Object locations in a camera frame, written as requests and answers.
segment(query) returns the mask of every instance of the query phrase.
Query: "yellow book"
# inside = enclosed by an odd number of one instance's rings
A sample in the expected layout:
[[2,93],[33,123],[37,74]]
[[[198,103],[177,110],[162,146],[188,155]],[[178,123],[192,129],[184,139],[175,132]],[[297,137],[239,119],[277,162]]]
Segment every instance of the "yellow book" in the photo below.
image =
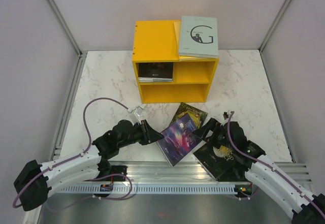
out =
[[[179,35],[181,30],[181,21],[177,20],[174,21],[174,29],[175,29],[175,36],[176,36],[176,42],[177,42],[177,52],[178,52],[178,45],[179,45]],[[194,57],[194,56],[184,56],[180,55],[179,60],[197,60],[202,59],[201,57]]]
[[179,60],[174,20],[137,21],[133,62],[175,62]]

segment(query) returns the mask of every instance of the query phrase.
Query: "gray wall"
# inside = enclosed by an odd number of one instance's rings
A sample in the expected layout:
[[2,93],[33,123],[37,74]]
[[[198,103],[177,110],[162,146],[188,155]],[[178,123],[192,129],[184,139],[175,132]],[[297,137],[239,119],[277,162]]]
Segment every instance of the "gray wall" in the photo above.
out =
[[83,50],[132,50],[136,20],[218,18],[221,49],[257,49],[284,0],[55,0]]
[[264,52],[288,140],[318,192],[325,183],[325,0],[294,0]]
[[0,223],[24,165],[48,160],[77,56],[45,0],[0,0]]

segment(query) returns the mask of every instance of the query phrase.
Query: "yellow shelf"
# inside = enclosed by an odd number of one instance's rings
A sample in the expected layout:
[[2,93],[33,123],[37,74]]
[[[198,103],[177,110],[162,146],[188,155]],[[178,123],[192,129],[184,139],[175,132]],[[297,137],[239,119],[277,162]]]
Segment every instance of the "yellow shelf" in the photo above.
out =
[[[132,61],[142,103],[201,103],[207,100],[219,58],[179,60],[174,20],[161,20],[136,22]],[[140,83],[142,62],[174,62],[173,81]]]

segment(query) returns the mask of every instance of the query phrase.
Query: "white marble table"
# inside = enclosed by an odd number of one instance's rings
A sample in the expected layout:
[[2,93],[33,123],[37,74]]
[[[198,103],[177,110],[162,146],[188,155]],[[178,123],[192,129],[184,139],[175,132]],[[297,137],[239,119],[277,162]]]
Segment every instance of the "white marble table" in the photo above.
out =
[[[248,139],[262,147],[275,162],[291,162],[288,146],[271,95],[261,57],[257,50],[220,50],[220,62],[206,103],[191,104],[222,119],[234,110]],[[85,147],[88,137],[82,121],[85,105],[98,97],[116,99],[128,107],[141,104],[132,66],[131,51],[88,52],[74,101],[61,156]],[[147,104],[143,118],[157,131],[165,129],[179,104]],[[92,104],[86,114],[93,140],[110,130],[129,113],[110,101]],[[120,149],[115,161],[165,162],[158,146],[134,144]],[[196,159],[189,154],[183,162]]]

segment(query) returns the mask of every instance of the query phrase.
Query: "purple book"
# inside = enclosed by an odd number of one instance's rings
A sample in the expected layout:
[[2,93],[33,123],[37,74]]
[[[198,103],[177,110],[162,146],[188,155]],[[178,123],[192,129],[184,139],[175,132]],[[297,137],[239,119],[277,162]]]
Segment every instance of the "purple book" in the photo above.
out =
[[192,134],[196,129],[189,114],[185,114],[162,131],[165,138],[157,141],[157,144],[172,167],[201,142],[200,138]]

